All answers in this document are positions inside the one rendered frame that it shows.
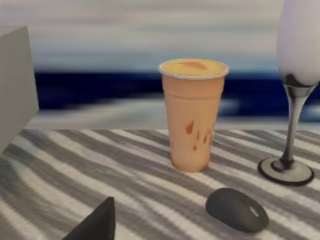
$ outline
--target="champagne flute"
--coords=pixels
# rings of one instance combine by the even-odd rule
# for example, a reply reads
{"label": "champagne flute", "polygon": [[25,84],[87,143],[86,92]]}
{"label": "champagne flute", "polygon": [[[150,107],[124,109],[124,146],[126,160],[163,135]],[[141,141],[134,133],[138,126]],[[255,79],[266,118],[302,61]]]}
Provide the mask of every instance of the champagne flute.
{"label": "champagne flute", "polygon": [[287,186],[304,186],[314,171],[294,159],[295,134],[305,102],[320,82],[320,0],[285,0],[277,58],[289,102],[289,127],[282,157],[263,160],[258,170],[265,178]]}

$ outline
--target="computer mouse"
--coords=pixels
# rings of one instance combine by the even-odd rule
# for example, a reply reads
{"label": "computer mouse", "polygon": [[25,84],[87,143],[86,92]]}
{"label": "computer mouse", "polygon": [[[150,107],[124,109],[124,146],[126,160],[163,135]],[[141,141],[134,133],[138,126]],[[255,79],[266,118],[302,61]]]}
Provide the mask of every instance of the computer mouse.
{"label": "computer mouse", "polygon": [[205,209],[212,217],[243,233],[259,233],[269,224],[268,214],[259,203],[231,188],[212,193]]}

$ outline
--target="glass base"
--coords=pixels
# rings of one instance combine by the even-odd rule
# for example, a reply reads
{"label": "glass base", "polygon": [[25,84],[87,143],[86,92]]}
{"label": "glass base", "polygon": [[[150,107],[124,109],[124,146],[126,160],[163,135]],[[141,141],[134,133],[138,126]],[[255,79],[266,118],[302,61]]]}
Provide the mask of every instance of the glass base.
{"label": "glass base", "polygon": [[290,169],[285,169],[278,157],[260,162],[258,171],[266,179],[286,186],[304,186],[315,178],[314,171],[304,163],[294,161]]}

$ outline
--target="tabletop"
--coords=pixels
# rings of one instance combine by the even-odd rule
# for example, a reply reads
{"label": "tabletop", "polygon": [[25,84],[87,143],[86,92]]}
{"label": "tabletop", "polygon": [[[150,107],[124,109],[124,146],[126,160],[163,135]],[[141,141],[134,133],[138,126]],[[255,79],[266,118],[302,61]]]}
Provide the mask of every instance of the tabletop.
{"label": "tabletop", "polygon": [[[320,236],[320,132],[299,131],[295,158],[313,168],[304,187],[262,178],[285,131],[217,130],[199,173],[170,163],[166,130],[24,130],[0,159],[0,239],[60,240],[106,198],[116,201],[116,240],[305,240]],[[244,234],[210,217],[207,197],[229,187],[258,201],[268,228]]]}

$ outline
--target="white box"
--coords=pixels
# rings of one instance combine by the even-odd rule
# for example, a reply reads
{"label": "white box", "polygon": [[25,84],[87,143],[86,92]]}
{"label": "white box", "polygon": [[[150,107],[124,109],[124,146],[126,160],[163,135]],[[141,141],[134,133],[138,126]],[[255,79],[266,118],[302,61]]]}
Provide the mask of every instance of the white box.
{"label": "white box", "polygon": [[0,154],[38,111],[28,28],[0,26]]}

